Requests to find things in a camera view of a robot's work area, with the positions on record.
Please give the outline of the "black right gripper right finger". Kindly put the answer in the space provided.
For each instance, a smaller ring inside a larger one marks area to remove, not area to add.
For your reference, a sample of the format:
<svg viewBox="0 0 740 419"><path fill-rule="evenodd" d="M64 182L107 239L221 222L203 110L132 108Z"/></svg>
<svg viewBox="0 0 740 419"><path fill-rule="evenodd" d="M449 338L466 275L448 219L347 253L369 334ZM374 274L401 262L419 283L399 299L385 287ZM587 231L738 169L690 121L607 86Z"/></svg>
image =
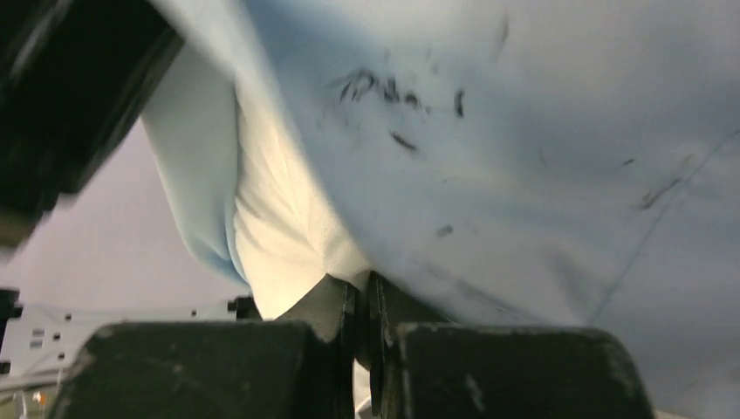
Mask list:
<svg viewBox="0 0 740 419"><path fill-rule="evenodd" d="M582 327L453 323L378 274L367 288L378 418L651 418L632 358Z"/></svg>

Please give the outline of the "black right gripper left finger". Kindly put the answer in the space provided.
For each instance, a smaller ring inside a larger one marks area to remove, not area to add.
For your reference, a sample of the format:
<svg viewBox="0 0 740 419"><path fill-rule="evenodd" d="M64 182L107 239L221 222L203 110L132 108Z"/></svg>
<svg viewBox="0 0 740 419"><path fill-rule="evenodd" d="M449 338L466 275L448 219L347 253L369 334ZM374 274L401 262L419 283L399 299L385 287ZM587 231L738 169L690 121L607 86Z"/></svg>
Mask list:
<svg viewBox="0 0 740 419"><path fill-rule="evenodd" d="M53 418L351 418L355 289L322 279L274 321L120 323L82 347Z"/></svg>

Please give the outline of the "white pillow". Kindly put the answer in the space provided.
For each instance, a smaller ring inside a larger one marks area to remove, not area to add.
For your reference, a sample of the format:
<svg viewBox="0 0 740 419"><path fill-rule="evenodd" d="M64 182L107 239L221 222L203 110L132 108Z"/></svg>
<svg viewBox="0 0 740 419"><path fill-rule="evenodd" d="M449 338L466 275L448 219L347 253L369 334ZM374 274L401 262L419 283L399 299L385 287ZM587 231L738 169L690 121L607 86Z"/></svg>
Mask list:
<svg viewBox="0 0 740 419"><path fill-rule="evenodd" d="M238 106L236 254L262 317L287 313L325 275L366 290L369 262L278 117Z"/></svg>

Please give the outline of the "light blue pillowcase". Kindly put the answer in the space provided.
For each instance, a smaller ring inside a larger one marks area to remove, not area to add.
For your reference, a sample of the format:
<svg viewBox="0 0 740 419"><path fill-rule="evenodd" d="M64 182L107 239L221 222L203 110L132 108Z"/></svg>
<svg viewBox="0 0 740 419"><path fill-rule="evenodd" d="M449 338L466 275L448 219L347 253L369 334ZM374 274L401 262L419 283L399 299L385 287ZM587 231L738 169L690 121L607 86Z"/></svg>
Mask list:
<svg viewBox="0 0 740 419"><path fill-rule="evenodd" d="M659 410L738 417L738 2L154 7L185 44L141 118L199 261L253 296L244 97L369 275L465 323L607 330Z"/></svg>

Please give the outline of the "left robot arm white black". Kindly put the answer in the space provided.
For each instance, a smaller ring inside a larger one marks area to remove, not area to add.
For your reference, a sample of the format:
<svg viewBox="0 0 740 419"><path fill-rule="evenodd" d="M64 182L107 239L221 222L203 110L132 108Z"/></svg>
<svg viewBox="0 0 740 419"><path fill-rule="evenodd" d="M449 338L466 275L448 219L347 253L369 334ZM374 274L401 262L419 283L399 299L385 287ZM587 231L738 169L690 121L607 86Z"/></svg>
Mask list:
<svg viewBox="0 0 740 419"><path fill-rule="evenodd" d="M181 47L148 1L2 2L3 249L86 187Z"/></svg>

